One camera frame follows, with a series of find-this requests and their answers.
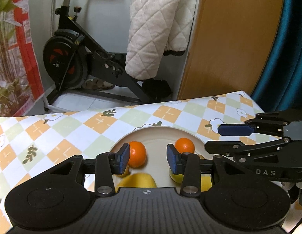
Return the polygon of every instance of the slipper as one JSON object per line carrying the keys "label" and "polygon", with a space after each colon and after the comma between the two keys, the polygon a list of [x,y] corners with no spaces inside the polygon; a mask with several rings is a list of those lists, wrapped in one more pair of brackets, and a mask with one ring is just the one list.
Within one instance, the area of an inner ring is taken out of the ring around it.
{"label": "slipper", "polygon": [[109,89],[113,89],[114,85],[98,78],[94,78],[94,79],[89,78],[85,80],[85,82],[82,85],[82,88],[89,89],[89,90],[109,90]]}

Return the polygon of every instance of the checkered tablecloth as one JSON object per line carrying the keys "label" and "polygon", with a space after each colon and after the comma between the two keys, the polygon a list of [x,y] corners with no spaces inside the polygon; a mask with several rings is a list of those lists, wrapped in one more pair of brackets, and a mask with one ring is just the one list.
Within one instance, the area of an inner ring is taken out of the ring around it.
{"label": "checkered tablecloth", "polygon": [[[220,124],[242,123],[259,112],[261,108],[245,92],[239,91],[110,110],[0,118],[0,234],[11,228],[4,210],[8,192],[70,156],[95,158],[135,128],[156,125],[186,130],[205,143],[233,140],[255,144],[276,140],[262,134],[219,135]],[[93,175],[87,176],[85,187],[93,190]],[[284,227],[289,230],[301,216],[302,207],[297,203],[292,205]]]}

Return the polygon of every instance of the teal curtain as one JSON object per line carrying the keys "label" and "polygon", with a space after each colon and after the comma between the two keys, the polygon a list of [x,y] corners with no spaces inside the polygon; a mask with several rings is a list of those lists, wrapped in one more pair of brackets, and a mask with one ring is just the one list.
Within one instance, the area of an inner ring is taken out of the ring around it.
{"label": "teal curtain", "polygon": [[251,97],[266,112],[302,108],[302,0],[284,0],[275,42]]}

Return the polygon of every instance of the exercise bike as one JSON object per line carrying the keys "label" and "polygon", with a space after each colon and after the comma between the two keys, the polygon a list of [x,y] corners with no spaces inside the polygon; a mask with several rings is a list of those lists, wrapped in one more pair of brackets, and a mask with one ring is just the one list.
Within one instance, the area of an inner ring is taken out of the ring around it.
{"label": "exercise bike", "polygon": [[[47,97],[50,104],[65,89],[139,104],[159,102],[162,97],[170,95],[166,81],[153,80],[150,83],[147,80],[142,86],[139,85],[138,80],[125,71],[126,54],[108,53],[101,47],[77,23],[77,14],[82,8],[74,7],[75,15],[71,17],[69,5],[70,0],[63,0],[61,8],[55,9],[55,14],[60,16],[58,30],[44,47],[44,66],[55,82],[55,89]],[[83,89],[81,86],[88,75],[119,87],[127,87],[137,98]]]}

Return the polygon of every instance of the circular knob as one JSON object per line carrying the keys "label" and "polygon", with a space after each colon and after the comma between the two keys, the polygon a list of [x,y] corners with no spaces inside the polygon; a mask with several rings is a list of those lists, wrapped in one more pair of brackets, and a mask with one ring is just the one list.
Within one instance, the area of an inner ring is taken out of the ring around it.
{"label": "circular knob", "polygon": [[55,9],[55,15],[60,15],[60,12],[61,12],[61,8],[56,8]]}
{"label": "circular knob", "polygon": [[79,13],[81,10],[82,10],[82,8],[79,7],[79,6],[75,6],[75,7],[74,7],[74,12],[75,12],[75,13]]}

